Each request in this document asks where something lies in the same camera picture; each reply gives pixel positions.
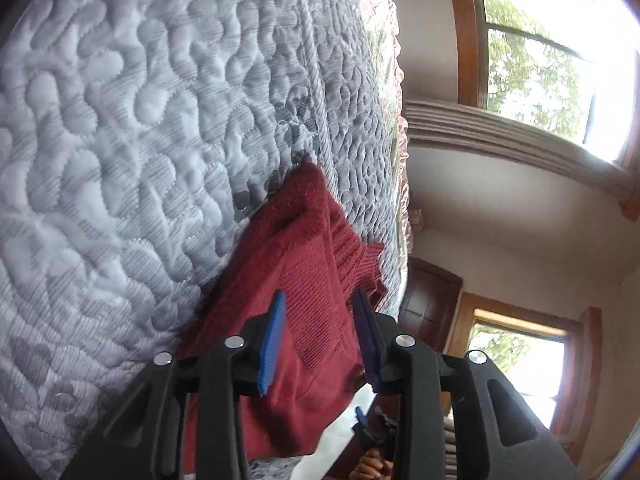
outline ceiling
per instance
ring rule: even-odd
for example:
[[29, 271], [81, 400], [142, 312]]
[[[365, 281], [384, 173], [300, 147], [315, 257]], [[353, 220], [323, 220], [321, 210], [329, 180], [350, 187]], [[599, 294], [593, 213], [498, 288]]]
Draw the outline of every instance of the ceiling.
[[412, 206], [427, 228], [621, 282], [640, 262], [640, 222], [609, 195], [548, 171], [471, 153], [409, 148]]

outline wall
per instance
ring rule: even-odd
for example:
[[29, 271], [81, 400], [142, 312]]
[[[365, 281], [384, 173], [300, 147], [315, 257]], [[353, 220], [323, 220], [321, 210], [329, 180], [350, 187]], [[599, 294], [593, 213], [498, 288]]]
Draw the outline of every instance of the wall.
[[620, 300], [618, 285], [598, 276], [430, 229], [417, 235], [412, 256], [461, 276], [463, 290], [556, 316], [577, 319], [588, 306], [610, 310]]
[[621, 283], [640, 256], [640, 222], [575, 180], [473, 153], [409, 148], [412, 204], [428, 226]]
[[405, 99], [457, 102], [458, 49], [451, 0], [394, 0], [398, 6], [398, 63]]
[[[623, 281], [620, 292], [612, 327], [617, 358], [610, 387], [604, 388], [606, 392], [598, 400], [600, 418], [585, 450], [585, 454], [599, 458], [615, 454], [640, 418], [640, 266]], [[587, 460], [597, 465], [595, 459]]]
[[[618, 283], [565, 264], [533, 259], [516, 251], [433, 229], [415, 237], [412, 256], [461, 276], [463, 290], [494, 300], [571, 319], [577, 319], [589, 306], [602, 309], [604, 342], [600, 391], [592, 431], [579, 465], [580, 472], [588, 478], [620, 448], [630, 430], [628, 424], [620, 424], [618, 418], [611, 418], [612, 412], [616, 411], [616, 391], [621, 381], [620, 370], [616, 367], [620, 355], [616, 340], [620, 328], [616, 315], [621, 303]], [[640, 303], [640, 268], [637, 281], [627, 289], [626, 294]], [[640, 327], [640, 316], [635, 323]], [[637, 354], [640, 354], [640, 338], [634, 342], [638, 346]], [[633, 379], [626, 379], [633, 382], [638, 378], [640, 373]], [[628, 400], [627, 404], [619, 406], [636, 404], [640, 404], [640, 399]]]

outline bed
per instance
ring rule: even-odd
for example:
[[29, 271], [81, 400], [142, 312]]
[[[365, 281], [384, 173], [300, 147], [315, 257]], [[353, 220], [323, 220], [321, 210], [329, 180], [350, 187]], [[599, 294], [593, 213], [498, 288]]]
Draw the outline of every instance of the bed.
[[2, 16], [2, 460], [57, 478], [303, 160], [384, 242], [380, 309], [397, 315], [392, 0], [11, 0]]

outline tree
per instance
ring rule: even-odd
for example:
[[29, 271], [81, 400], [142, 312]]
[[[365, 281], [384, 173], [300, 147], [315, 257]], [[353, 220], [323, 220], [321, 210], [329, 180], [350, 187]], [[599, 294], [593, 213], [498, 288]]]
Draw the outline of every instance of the tree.
[[506, 374], [527, 355], [531, 346], [520, 334], [476, 323], [471, 336], [471, 350], [482, 350]]
[[[517, 28], [549, 38], [537, 20], [511, 0], [484, 0], [487, 23]], [[489, 30], [487, 109], [500, 114], [507, 98], [527, 103], [510, 117], [567, 139], [575, 139], [582, 110], [575, 59], [562, 50], [501, 30]], [[532, 95], [535, 84], [543, 96]]]

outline metal screw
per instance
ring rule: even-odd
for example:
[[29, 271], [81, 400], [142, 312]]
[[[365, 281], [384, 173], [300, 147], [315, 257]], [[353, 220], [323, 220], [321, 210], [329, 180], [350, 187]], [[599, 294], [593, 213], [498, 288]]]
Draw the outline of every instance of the metal screw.
[[469, 352], [469, 360], [477, 365], [482, 365], [486, 362], [487, 356], [482, 350], [472, 350]]
[[160, 352], [154, 356], [154, 364], [158, 366], [165, 366], [174, 360], [174, 356], [169, 352]]
[[244, 346], [244, 339], [242, 339], [242, 336], [239, 335], [227, 337], [225, 339], [225, 346], [231, 349], [242, 348]]
[[415, 345], [415, 339], [408, 334], [400, 334], [396, 337], [396, 344], [404, 348]]

